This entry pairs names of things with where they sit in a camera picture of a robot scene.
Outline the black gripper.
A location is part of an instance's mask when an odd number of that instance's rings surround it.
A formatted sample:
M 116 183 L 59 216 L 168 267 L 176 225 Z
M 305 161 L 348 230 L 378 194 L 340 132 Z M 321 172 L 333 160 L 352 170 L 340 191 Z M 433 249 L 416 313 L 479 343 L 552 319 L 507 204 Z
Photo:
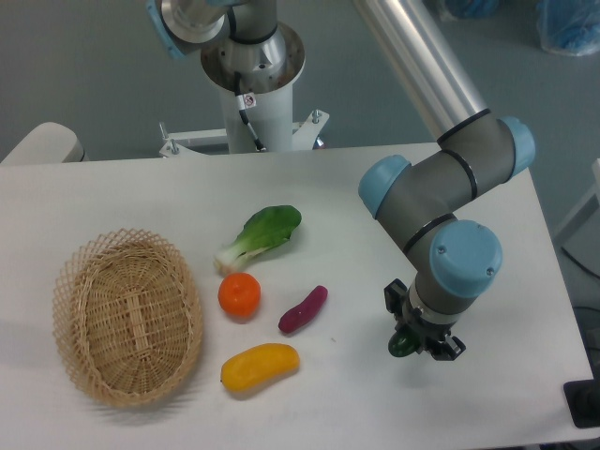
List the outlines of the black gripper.
M 418 336 L 420 347 L 416 353 L 428 352 L 436 361 L 455 361 L 465 352 L 466 345 L 451 336 L 453 324 L 426 321 L 421 311 L 410 304 L 409 291 L 400 279 L 388 284 L 383 293 L 385 307 L 396 321 L 395 332 L 409 328 Z

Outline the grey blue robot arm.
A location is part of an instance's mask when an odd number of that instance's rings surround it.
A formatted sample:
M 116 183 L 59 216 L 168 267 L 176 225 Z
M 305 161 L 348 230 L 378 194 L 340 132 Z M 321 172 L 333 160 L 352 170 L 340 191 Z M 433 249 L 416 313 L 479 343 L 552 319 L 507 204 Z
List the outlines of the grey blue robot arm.
M 535 156 L 530 130 L 494 117 L 420 1 L 359 1 L 356 8 L 436 139 L 438 151 L 412 164 L 375 163 L 358 193 L 414 266 L 411 285 L 384 291 L 396 327 L 395 357 L 429 353 L 453 361 L 464 344 L 453 325 L 493 282 L 502 264 L 496 235 L 456 211 L 525 170 Z M 270 97 L 299 76 L 304 49 L 273 1 L 150 1 L 146 12 L 172 58 L 199 53 L 223 93 L 231 153 L 285 152 L 298 143 L 292 104 Z

